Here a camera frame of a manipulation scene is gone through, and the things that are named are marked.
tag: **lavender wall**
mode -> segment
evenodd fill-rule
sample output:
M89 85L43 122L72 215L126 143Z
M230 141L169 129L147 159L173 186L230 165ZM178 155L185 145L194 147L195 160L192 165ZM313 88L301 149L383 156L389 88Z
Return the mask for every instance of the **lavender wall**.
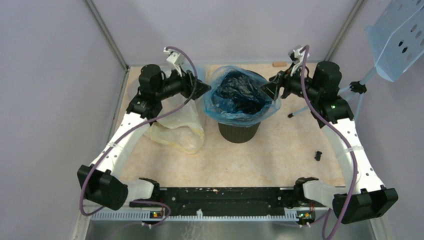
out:
M345 85L359 81L374 64L364 27L384 7L378 7L378 2L381 1L368 1L333 58L340 65ZM424 31L424 23L419 28ZM376 173L399 195L398 202L386 214L396 239L422 239L418 227L422 213L416 207L424 199L423 76L424 57L396 82L375 76L367 84L356 124Z
M130 65L165 62L165 46L203 63L325 58L356 0L94 0Z
M123 70L82 0L0 0L0 239L69 239Z

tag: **crumpled plastic bag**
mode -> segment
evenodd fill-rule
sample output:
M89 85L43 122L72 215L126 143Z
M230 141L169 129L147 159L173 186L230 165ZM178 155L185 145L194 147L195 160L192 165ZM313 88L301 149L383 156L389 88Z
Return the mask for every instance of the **crumpled plastic bag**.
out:
M203 111L218 123L251 127L281 107L280 98L273 100L260 89L268 81L255 72L222 66L211 79L212 90L203 96Z
M167 66L160 67L167 77L171 69ZM205 72L201 67L196 67L198 78L204 79ZM136 80L128 88L128 95L132 99L137 94L139 82ZM181 94L174 95L162 101L162 110L159 116L166 114L186 100ZM190 100L183 108L173 114L163 117L153 123L144 133L151 140L173 147L186 154L196 153L205 142L204 126L206 116L202 112L202 99Z

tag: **trash can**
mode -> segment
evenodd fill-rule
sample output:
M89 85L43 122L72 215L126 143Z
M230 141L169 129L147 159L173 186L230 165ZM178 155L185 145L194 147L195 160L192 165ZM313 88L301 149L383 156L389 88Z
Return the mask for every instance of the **trash can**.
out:
M261 121L280 109L260 87L261 75L237 66L223 66L211 76L212 90L203 96L203 111L218 122L221 135L232 143L245 143L258 131Z

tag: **beige floor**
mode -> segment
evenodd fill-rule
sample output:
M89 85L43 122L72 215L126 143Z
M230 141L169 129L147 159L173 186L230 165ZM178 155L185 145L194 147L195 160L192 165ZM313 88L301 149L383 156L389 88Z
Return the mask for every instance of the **beige floor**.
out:
M210 65L207 76L220 65ZM266 79L286 67L271 64L240 64ZM311 74L315 64L308 65ZM127 86L136 81L140 67L132 67ZM121 122L130 99L124 94L118 121ZM218 124L206 119L205 142L193 155L153 142L143 136L122 172L121 180L140 177L156 180L162 187L289 187L299 177L316 177L344 186L342 171L334 151L309 111L287 115L305 106L305 100L291 95L281 109L263 121L252 140L236 144L226 141ZM323 152L315 161L316 151Z

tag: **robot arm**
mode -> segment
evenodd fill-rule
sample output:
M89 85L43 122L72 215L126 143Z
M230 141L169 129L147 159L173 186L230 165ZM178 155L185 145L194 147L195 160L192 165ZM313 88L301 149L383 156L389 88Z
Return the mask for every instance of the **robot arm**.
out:
M77 172L78 181L80 186L83 187L92 167L98 163L101 156L109 148L112 148L88 180L84 192L85 199L112 210L121 208L127 198L131 198L130 200L149 199L154 189L151 182L140 180L134 186L134 189L129 189L127 185L119 181L124 165L137 141L150 127L149 124L136 126L155 119L162 110L161 101L164 99L176 94L189 98L194 91L191 99L195 100L211 89L209 85L195 79L195 76L189 70L182 71L180 64L184 58L180 53L168 51L165 51L165 53L169 54L167 61L174 68L170 76L166 78L161 68L155 64L145 65L141 69L138 77L140 86L137 95L129 103L116 133L103 152L91 162L90 166L81 165L79 168Z
M294 68L297 63L301 62L296 58L305 57L299 54L298 50L300 49L302 48L298 47L293 50L293 53L289 53L293 64L288 70L280 71L269 79L269 83L261 87L271 98L278 95L280 87L284 88L282 99L290 94L303 97L300 69ZM351 149L347 149L342 139L317 119L318 125L334 149L346 186L335 187L314 177L302 177L296 181L294 192L298 194L297 198L300 200L313 200L332 208L335 215L339 217L354 174L353 160L350 154L351 151L354 151L358 175L352 198L341 221L343 224L348 224L381 217L398 200L398 194L394 188L387 189L385 187L365 154L357 135L354 116L349 104L338 95L342 79L339 70L339 66L334 62L319 62L313 78L305 78L305 89L314 108L352 145Z

